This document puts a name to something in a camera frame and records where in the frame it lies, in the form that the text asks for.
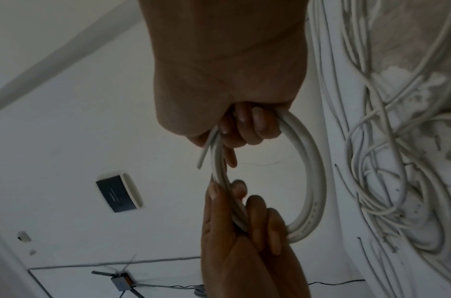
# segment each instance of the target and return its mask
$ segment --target human hand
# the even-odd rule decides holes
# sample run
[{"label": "human hand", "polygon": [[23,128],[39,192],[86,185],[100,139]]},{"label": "human hand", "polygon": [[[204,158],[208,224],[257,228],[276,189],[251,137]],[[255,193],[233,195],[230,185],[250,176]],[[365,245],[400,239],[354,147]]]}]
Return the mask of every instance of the human hand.
[{"label": "human hand", "polygon": [[[242,181],[232,183],[236,199],[247,195]],[[211,298],[309,298],[296,255],[286,243],[280,214],[256,195],[247,200],[249,234],[237,231],[224,190],[211,182],[205,196],[201,271]]]},{"label": "human hand", "polygon": [[277,137],[269,107],[289,108],[306,75],[307,2],[140,0],[159,123],[198,146],[215,125],[227,148]]}]

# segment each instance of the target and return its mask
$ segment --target tangled cable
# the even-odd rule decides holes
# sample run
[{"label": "tangled cable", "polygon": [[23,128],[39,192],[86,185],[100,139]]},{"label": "tangled cable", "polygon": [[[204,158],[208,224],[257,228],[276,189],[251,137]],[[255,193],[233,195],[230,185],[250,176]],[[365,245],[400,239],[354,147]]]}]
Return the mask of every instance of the tangled cable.
[{"label": "tangled cable", "polygon": [[[451,255],[451,198],[445,185],[424,160],[423,155],[405,140],[414,128],[424,122],[451,120],[451,112],[443,111],[443,108],[451,100],[451,80],[445,86],[443,93],[415,117],[402,122],[395,128],[392,127],[388,117],[391,110],[419,87],[423,81],[421,76],[425,75],[428,68],[433,66],[436,60],[440,58],[442,52],[447,50],[448,40],[451,37],[451,10],[436,40],[415,68],[411,77],[389,97],[381,95],[373,79],[374,73],[371,72],[370,54],[368,44],[366,44],[369,42],[368,28],[362,1],[343,0],[342,10],[340,29],[345,58],[365,84],[365,89],[362,94],[364,116],[357,124],[349,127],[339,93],[335,68],[331,73],[331,78],[336,85],[336,103],[334,103],[335,100],[331,100],[329,95],[322,74],[322,59],[320,53],[317,53],[318,64],[321,64],[321,68],[318,65],[318,72],[322,93],[325,95],[324,97],[345,142],[345,172],[348,183],[343,178],[338,166],[336,168],[337,173],[345,184],[348,193],[357,203],[361,216],[370,232],[375,239],[379,240],[376,242],[389,264],[391,262],[381,242],[386,243],[390,251],[395,252],[392,241],[402,240],[409,244],[424,262],[451,284],[451,272],[440,262]],[[328,43],[331,46],[322,0],[312,2],[309,15],[313,32],[320,34],[321,25],[323,25],[323,31],[326,31],[324,34],[327,34]],[[321,22],[319,16],[323,16],[323,22]],[[375,141],[373,135],[381,135],[382,137]],[[384,169],[378,164],[377,155],[386,150],[385,147],[391,152],[396,164],[396,172]],[[412,182],[408,178],[409,171],[414,173]],[[377,187],[372,187],[368,183],[368,178],[371,176],[375,178]],[[386,183],[388,179],[399,183],[397,199],[391,199]],[[411,218],[405,216],[405,211],[402,208],[409,194],[419,202],[418,208],[414,212],[417,214],[413,214]],[[431,240],[422,242],[414,237],[411,232],[427,224],[434,226],[437,232]],[[396,291],[388,278],[386,278],[388,286],[385,286],[376,275],[373,267],[371,267],[371,270],[385,294],[388,297],[397,297]],[[397,276],[392,265],[390,265],[390,270]],[[398,292],[403,296],[400,282],[398,280],[396,282]]]},{"label": "tangled cable", "polygon": [[[306,168],[306,196],[304,206],[298,217],[287,226],[289,243],[307,237],[319,224],[324,213],[326,201],[326,176],[324,164],[314,139],[306,127],[288,111],[275,110],[280,131],[291,141]],[[222,152],[221,136],[218,129],[211,130],[202,150],[197,167],[201,168],[207,151],[211,150],[212,177],[221,185],[232,206],[232,218],[243,231],[248,231],[247,210],[242,202],[233,198],[230,181],[227,177]]]}]

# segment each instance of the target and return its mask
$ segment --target hand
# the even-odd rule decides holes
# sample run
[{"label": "hand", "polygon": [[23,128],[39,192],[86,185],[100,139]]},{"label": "hand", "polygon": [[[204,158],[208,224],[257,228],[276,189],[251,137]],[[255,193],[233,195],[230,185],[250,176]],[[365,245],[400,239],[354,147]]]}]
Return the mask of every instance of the hand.
[{"label": "hand", "polygon": [[[236,199],[247,187],[234,181]],[[280,214],[264,200],[250,196],[246,205],[250,232],[244,235],[232,222],[223,189],[211,182],[206,193],[201,238],[201,271],[211,298],[309,298],[309,288],[296,255],[286,244]]]},{"label": "hand", "polygon": [[227,148],[277,137],[268,108],[289,108],[306,75],[307,2],[140,0],[159,123],[198,146],[215,125]]}]

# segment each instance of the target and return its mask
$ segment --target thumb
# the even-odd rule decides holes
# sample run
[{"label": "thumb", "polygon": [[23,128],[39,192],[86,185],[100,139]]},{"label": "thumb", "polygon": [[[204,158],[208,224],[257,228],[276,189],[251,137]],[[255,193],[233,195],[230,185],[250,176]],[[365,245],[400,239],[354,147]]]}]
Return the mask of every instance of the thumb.
[{"label": "thumb", "polygon": [[211,197],[211,237],[222,238],[235,235],[232,211],[224,189],[214,181],[207,189]]}]

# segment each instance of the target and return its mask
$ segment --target wall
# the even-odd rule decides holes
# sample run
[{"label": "wall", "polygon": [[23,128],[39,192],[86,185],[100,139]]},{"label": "wall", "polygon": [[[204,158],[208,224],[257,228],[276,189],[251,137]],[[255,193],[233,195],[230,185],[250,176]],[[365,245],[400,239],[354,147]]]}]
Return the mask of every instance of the wall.
[{"label": "wall", "polygon": [[[152,76],[147,30],[140,24],[0,111],[0,236],[25,266],[199,254],[210,168],[206,161],[203,170],[195,170],[198,149],[158,126]],[[292,111],[316,138],[330,174],[317,86],[312,62]],[[239,167],[231,177],[244,179],[287,222],[294,218],[305,189],[299,177],[306,173],[284,136],[237,154]],[[103,202],[94,182],[118,170],[132,176],[143,209],[114,214]],[[322,223],[293,248],[309,281],[338,283],[361,276],[343,250],[334,182],[328,178]],[[20,230],[33,242],[19,242]],[[31,249],[35,255],[29,255]],[[49,273],[44,284],[61,297],[76,279],[73,273],[62,282]],[[321,297],[370,296],[365,283],[322,287],[313,288]]]}]

